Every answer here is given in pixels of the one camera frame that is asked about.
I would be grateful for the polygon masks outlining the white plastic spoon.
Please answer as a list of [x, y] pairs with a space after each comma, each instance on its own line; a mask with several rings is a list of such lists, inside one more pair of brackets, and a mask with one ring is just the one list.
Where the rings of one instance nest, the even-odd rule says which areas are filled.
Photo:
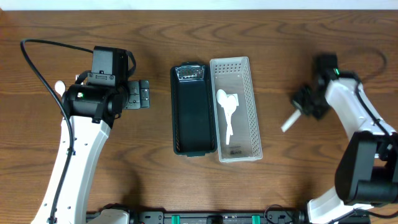
[[295, 110], [293, 114], [285, 121], [285, 123], [281, 126], [281, 130], [285, 133], [301, 116], [300, 110]]
[[224, 107], [224, 112], [226, 116], [226, 123], [227, 123], [227, 128], [226, 128], [226, 145], [229, 145], [230, 142], [230, 137], [233, 135], [233, 128], [231, 124], [231, 118], [233, 113], [236, 111], [236, 105], [235, 105], [235, 99], [228, 98]]
[[219, 89], [216, 93], [217, 97], [217, 102], [221, 105], [221, 107], [224, 109], [226, 101], [227, 101], [227, 94], [224, 90]]

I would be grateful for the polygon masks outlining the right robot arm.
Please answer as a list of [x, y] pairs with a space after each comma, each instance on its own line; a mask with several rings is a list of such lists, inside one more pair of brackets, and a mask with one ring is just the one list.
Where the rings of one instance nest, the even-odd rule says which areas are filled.
[[334, 110], [348, 145], [334, 186], [308, 201], [307, 222], [339, 223], [352, 216], [375, 216], [372, 208], [397, 203], [397, 131], [373, 107], [358, 75], [339, 69], [336, 54], [316, 55], [313, 72], [315, 84], [304, 85], [293, 95], [295, 113], [282, 130], [301, 115], [322, 119]]

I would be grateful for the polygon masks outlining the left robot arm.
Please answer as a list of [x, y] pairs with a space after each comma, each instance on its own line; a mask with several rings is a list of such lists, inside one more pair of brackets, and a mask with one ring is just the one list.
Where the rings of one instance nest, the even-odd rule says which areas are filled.
[[149, 82], [130, 81], [136, 69], [132, 52], [96, 46], [89, 71], [65, 88], [61, 138], [55, 165], [34, 223], [85, 223], [98, 158], [115, 119], [123, 110], [150, 106]]

